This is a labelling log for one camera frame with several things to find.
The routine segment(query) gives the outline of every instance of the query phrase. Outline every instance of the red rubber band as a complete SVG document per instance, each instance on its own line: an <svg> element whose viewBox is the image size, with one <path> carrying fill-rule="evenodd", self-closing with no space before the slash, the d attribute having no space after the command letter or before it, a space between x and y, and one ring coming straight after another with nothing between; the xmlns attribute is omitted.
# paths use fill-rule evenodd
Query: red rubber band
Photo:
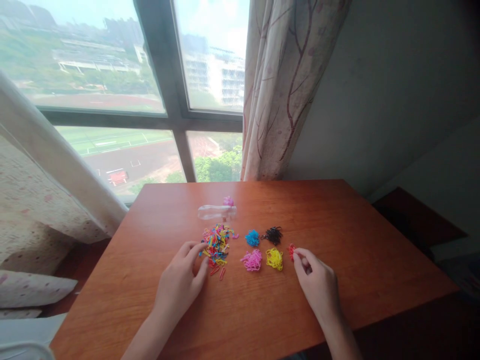
<svg viewBox="0 0 480 360"><path fill-rule="evenodd" d="M294 260L294 250L296 249L295 245L290 244L288 246L288 253L290 254L290 260Z"/></svg>
<svg viewBox="0 0 480 360"><path fill-rule="evenodd" d="M210 271L210 276L212 276L213 274L215 274L218 270L220 270L220 266L217 265L217 266L215 266L215 267L213 268L212 271Z"/></svg>
<svg viewBox="0 0 480 360"><path fill-rule="evenodd" d="M224 278L225 270L225 267L223 267L220 271L220 281L222 281L222 279Z"/></svg>

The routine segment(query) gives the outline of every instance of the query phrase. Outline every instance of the wooden table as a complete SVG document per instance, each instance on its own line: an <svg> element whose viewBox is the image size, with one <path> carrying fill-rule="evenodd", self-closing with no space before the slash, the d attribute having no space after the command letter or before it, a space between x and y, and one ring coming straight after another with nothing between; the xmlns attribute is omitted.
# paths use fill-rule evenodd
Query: wooden table
<svg viewBox="0 0 480 360"><path fill-rule="evenodd" d="M337 273L353 329L457 290L343 180L147 184L58 331L58 359L119 359L154 302L158 281L185 241L215 225L201 205L231 196L240 238L230 242L223 281L209 276L160 358L278 359L325 341L300 288L287 246L310 249ZM283 271L247 272L245 235L283 229Z"/></svg>

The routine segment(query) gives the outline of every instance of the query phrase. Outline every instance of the clear plastic bottle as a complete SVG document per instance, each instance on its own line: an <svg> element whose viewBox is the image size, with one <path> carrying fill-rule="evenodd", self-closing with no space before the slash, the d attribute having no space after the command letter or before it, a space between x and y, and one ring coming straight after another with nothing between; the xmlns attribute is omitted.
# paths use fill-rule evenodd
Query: clear plastic bottle
<svg viewBox="0 0 480 360"><path fill-rule="evenodd" d="M203 205L198 208L198 218L201 220L233 219L237 216L237 207L229 205Z"/></svg>

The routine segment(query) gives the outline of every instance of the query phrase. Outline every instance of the wall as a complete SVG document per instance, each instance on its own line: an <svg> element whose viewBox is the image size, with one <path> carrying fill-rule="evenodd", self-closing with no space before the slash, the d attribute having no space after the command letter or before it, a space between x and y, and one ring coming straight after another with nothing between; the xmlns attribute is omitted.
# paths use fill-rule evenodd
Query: wall
<svg viewBox="0 0 480 360"><path fill-rule="evenodd" d="M480 61L449 0L353 1L285 180L367 196L480 114Z"/></svg>
<svg viewBox="0 0 480 360"><path fill-rule="evenodd" d="M432 248L436 260L480 252L480 116L388 181L368 200L397 186L469 234Z"/></svg>

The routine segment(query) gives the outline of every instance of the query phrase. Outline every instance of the window frame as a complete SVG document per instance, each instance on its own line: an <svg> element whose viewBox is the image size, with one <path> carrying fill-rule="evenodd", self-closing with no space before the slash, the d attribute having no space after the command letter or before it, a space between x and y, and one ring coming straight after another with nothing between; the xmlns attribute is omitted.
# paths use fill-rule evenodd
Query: window frame
<svg viewBox="0 0 480 360"><path fill-rule="evenodd" d="M166 114L37 106L54 126L170 130L186 181L195 183L187 131L241 133L243 114L190 109L173 0L132 0Z"/></svg>

